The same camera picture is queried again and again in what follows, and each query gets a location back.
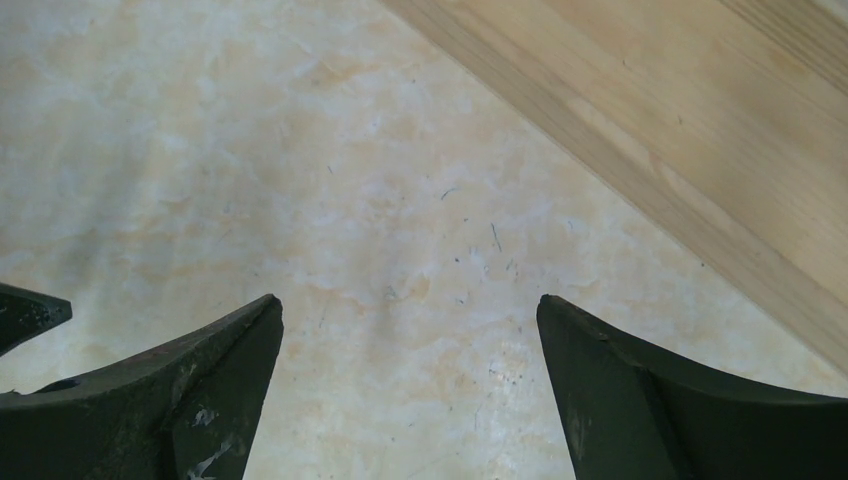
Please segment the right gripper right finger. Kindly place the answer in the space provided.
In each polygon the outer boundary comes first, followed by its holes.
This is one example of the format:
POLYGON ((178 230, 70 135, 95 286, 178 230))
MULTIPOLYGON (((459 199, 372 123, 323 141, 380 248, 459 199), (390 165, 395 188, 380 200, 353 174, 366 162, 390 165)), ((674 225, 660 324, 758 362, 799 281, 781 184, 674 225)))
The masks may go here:
POLYGON ((544 295, 537 326, 579 479, 843 479, 847 402, 746 379, 544 295))

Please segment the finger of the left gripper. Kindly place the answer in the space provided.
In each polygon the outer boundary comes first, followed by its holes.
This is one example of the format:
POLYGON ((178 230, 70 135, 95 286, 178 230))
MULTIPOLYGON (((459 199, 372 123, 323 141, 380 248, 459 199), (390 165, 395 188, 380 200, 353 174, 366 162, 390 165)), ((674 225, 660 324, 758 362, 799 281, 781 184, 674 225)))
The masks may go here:
POLYGON ((72 318, 71 302, 1 284, 1 355, 72 318))

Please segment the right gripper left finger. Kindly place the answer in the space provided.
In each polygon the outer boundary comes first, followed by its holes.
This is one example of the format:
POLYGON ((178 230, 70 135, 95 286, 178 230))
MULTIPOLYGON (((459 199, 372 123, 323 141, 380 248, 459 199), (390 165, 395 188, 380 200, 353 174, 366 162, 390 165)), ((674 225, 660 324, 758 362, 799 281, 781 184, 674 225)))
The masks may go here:
POLYGON ((1 397, 5 479, 240 479, 282 344, 262 296, 119 362, 1 397))

